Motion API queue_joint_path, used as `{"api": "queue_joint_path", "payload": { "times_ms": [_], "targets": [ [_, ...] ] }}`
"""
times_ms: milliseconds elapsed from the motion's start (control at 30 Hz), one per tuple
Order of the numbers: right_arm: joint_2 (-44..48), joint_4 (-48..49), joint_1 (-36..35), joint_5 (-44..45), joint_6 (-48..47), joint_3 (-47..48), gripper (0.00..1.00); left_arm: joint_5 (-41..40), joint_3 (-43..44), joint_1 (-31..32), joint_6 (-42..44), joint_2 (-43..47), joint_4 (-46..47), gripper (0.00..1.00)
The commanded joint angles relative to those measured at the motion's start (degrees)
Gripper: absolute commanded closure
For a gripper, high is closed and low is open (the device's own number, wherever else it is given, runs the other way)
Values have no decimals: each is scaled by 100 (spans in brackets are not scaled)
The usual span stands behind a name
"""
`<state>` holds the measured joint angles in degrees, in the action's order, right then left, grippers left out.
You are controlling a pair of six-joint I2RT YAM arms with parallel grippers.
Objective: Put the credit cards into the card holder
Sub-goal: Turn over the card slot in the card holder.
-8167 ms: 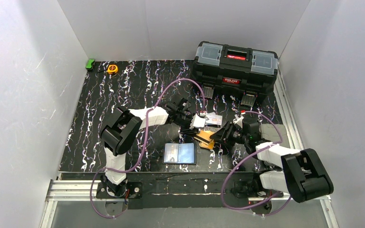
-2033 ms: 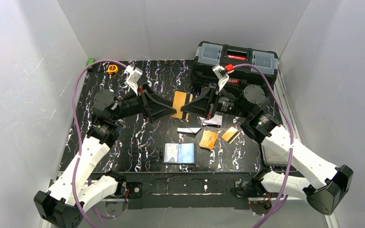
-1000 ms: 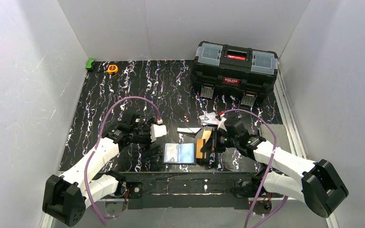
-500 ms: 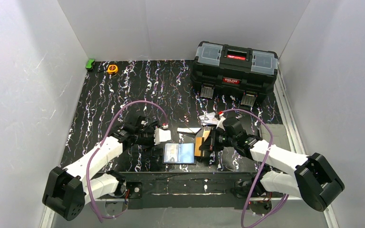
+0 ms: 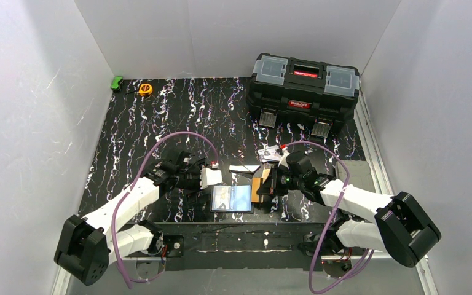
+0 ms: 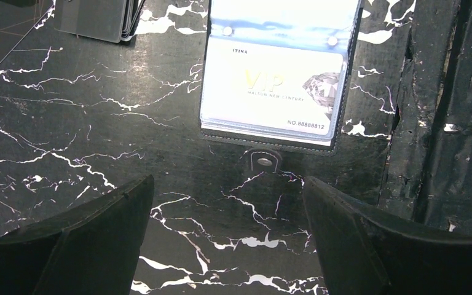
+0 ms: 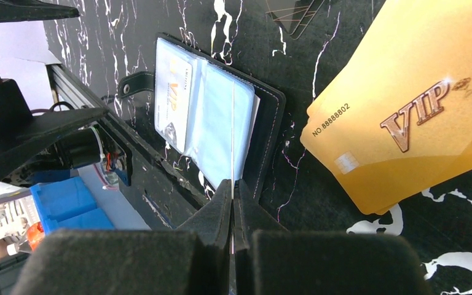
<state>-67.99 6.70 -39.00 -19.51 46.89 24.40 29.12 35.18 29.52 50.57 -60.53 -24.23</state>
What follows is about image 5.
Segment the single orange VIP card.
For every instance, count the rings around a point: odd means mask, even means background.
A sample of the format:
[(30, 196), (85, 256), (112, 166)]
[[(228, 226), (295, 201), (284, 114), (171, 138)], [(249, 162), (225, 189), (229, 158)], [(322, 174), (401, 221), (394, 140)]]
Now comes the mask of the single orange VIP card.
[(252, 203), (263, 203), (264, 196), (259, 193), (259, 190), (263, 184), (262, 178), (253, 178), (251, 184), (251, 202)]

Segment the orange object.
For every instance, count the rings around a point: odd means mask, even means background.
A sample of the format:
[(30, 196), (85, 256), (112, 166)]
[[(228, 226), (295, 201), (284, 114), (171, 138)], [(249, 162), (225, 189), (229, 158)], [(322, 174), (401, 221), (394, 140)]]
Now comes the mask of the orange object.
[(272, 169), (272, 166), (271, 164), (269, 163), (266, 163), (262, 170), (261, 170), (261, 174), (260, 174), (260, 179), (261, 179), (261, 182), (262, 183), (265, 183), (267, 181), (267, 178), (269, 177), (270, 175), (270, 172), (271, 172), (271, 169)]

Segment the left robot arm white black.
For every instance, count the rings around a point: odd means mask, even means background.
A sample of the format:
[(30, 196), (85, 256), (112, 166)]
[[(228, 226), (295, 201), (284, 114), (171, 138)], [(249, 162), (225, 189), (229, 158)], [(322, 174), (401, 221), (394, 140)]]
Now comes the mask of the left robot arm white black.
[(204, 187), (202, 173), (207, 159), (191, 159), (191, 153), (148, 161), (141, 176), (120, 194), (95, 211), (70, 216), (63, 224), (54, 262), (84, 285), (96, 283), (119, 258), (148, 251), (159, 254), (163, 248), (160, 228), (141, 221), (123, 227), (140, 211), (173, 189), (198, 192)]

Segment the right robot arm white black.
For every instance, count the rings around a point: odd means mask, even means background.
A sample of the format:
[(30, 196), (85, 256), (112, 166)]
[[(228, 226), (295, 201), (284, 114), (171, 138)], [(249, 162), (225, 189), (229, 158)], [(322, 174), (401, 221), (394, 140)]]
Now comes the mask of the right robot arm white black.
[(336, 210), (325, 234), (299, 245), (310, 254), (362, 248), (387, 253), (402, 266), (414, 267), (442, 238), (410, 193), (377, 194), (345, 184), (334, 175), (317, 172), (302, 152), (286, 155), (273, 165), (258, 189), (271, 197), (289, 191), (300, 191), (309, 201)]

